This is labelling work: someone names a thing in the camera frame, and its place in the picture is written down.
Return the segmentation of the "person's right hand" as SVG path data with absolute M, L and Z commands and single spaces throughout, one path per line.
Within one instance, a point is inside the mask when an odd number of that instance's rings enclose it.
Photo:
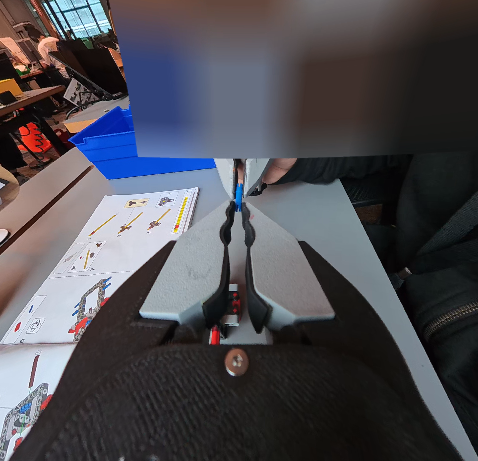
M 271 165 L 264 174 L 262 181 L 266 184 L 274 184 L 284 177 L 294 166 L 297 158 L 276 158 L 272 160 Z

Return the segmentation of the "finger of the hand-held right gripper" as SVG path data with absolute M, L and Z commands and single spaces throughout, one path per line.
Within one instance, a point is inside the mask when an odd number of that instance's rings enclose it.
M 267 187 L 264 175 L 273 163 L 273 159 L 245 159 L 243 161 L 243 197 L 260 195 Z
M 238 160 L 215 158 L 215 165 L 227 195 L 231 200 L 235 200 L 238 183 Z

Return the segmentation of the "large window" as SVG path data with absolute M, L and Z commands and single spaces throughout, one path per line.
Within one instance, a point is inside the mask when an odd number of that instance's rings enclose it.
M 107 33 L 113 28 L 107 0 L 40 0 L 61 37 L 74 39 Z

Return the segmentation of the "black and white printed board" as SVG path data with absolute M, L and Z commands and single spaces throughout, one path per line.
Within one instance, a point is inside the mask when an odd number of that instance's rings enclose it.
M 63 99 L 76 107 L 100 100 L 100 98 L 75 78 L 71 78 L 69 85 L 63 94 Z

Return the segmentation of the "black mesh office chair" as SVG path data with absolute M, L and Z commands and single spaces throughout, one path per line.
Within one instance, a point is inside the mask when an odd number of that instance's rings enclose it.
M 391 203 L 398 199 L 403 178 L 373 174 L 362 179 L 342 178 L 341 183 L 354 207 Z

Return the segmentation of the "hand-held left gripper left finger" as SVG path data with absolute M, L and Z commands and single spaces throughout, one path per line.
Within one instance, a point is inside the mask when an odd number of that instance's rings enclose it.
M 235 203 L 224 202 L 177 240 L 139 313 L 146 319 L 211 328 L 229 298 L 228 245 Z

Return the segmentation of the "person's right forearm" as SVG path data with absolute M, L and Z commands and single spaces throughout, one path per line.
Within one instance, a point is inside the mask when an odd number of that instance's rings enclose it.
M 408 169 L 411 155 L 375 155 L 330 158 L 298 158 L 276 184 L 295 181 L 329 184 L 336 179 L 362 179 L 375 173 L 402 172 Z

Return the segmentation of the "cardboard sheet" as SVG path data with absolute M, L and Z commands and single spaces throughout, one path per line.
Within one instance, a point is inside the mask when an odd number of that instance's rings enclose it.
M 90 119 L 78 119 L 78 118 L 70 118 L 66 119 L 63 124 L 65 125 L 66 129 L 72 133 L 76 134 L 97 121 L 99 118 L 90 118 Z

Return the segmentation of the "black lego frame assembly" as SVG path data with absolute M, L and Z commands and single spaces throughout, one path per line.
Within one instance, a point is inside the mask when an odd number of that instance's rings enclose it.
M 221 341 L 227 339 L 231 328 L 239 326 L 240 320 L 241 301 L 238 285 L 230 284 L 226 312 L 219 321 L 219 324 L 211 328 L 208 343 L 210 345 L 219 345 Z

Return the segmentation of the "wooden desk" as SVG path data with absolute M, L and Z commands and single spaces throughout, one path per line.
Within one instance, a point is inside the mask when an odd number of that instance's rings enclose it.
M 62 85 L 26 91 L 14 102 L 5 106 L 1 106 L 0 116 L 3 117 L 21 108 L 26 108 L 29 105 L 33 105 L 38 101 L 44 100 L 52 95 L 61 93 L 62 91 L 65 91 L 65 86 Z

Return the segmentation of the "lego instruction booklet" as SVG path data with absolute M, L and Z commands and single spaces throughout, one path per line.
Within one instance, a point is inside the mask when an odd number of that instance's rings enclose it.
M 46 409 L 76 343 L 114 291 L 189 228 L 198 193 L 103 198 L 1 340 L 1 460 Z

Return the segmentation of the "black bag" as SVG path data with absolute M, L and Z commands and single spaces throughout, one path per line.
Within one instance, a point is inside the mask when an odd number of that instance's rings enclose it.
M 477 192 L 389 278 L 477 451 Z

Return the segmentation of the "blue plastic bin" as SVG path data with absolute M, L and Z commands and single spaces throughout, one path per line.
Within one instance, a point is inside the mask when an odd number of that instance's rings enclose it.
M 216 167 L 213 159 L 139 157 L 130 107 L 115 107 L 69 141 L 107 179 Z

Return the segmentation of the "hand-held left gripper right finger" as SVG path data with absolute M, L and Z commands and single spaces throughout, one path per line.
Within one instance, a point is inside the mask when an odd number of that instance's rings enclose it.
M 299 241 L 250 203 L 242 203 L 246 290 L 257 333 L 335 317 Z

